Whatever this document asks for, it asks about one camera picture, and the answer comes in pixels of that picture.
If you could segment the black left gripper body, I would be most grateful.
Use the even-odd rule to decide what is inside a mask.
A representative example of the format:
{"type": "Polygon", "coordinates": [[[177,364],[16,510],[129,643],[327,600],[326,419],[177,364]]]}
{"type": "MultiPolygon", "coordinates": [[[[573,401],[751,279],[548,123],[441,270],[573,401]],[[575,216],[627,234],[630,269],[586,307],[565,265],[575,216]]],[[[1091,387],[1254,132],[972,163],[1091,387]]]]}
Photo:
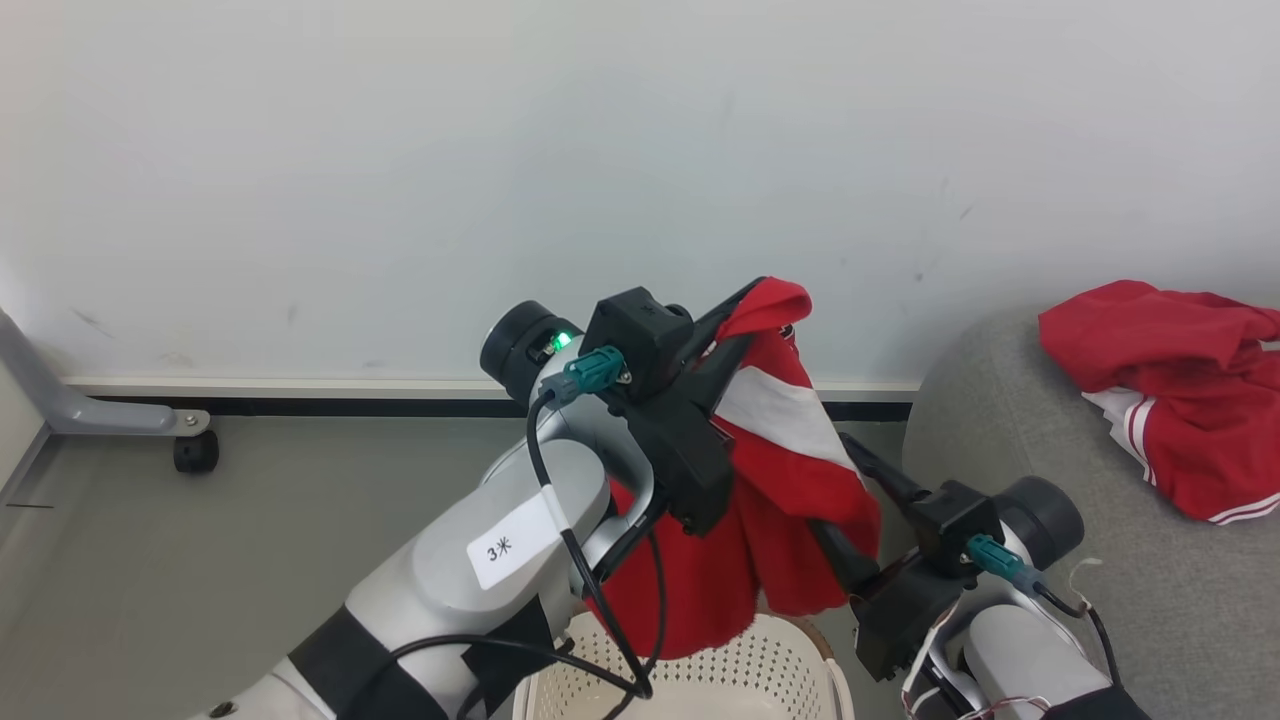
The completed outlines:
{"type": "Polygon", "coordinates": [[[625,413],[652,468],[654,500],[689,536],[705,537],[730,507],[730,438],[712,421],[724,383],[686,374],[625,413]]]}

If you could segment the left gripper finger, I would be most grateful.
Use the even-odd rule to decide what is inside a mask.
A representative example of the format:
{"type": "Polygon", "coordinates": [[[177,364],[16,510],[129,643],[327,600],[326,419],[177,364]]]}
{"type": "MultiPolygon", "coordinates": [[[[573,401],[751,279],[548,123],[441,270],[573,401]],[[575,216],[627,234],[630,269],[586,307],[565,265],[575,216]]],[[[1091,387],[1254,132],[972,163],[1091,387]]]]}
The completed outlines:
{"type": "Polygon", "coordinates": [[[754,334],[737,334],[717,341],[698,365],[698,406],[714,415],[730,382],[754,342],[754,334]]]}
{"type": "Polygon", "coordinates": [[[726,300],[721,301],[705,314],[699,316],[692,323],[692,333],[687,341],[687,351],[690,354],[704,354],[716,341],[719,328],[732,316],[735,309],[764,279],[765,277],[758,277],[754,281],[750,281],[735,293],[730,295],[726,300]]]}

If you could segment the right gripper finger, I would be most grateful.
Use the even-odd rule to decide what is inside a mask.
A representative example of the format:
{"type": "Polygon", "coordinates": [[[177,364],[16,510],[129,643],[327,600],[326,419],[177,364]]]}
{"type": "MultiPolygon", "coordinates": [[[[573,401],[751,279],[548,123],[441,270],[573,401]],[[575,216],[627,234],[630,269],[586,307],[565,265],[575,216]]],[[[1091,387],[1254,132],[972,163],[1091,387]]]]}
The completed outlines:
{"type": "Polygon", "coordinates": [[[908,512],[910,505],[931,495],[929,489],[915,483],[849,433],[840,432],[838,437],[860,477],[872,480],[901,512],[908,512]]]}
{"type": "Polygon", "coordinates": [[[835,523],[809,520],[808,527],[845,594],[863,594],[881,574],[878,562],[863,553],[835,523]]]}

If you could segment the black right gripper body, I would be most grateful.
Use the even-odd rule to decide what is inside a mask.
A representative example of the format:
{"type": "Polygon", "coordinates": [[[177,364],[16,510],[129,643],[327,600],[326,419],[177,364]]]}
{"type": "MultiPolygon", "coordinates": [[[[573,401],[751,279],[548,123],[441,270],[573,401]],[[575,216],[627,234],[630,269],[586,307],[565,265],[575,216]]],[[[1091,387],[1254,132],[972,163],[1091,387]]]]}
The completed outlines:
{"type": "Polygon", "coordinates": [[[895,562],[852,594],[858,660],[876,682],[914,662],[933,623],[963,594],[963,579],[928,562],[895,562]]]}

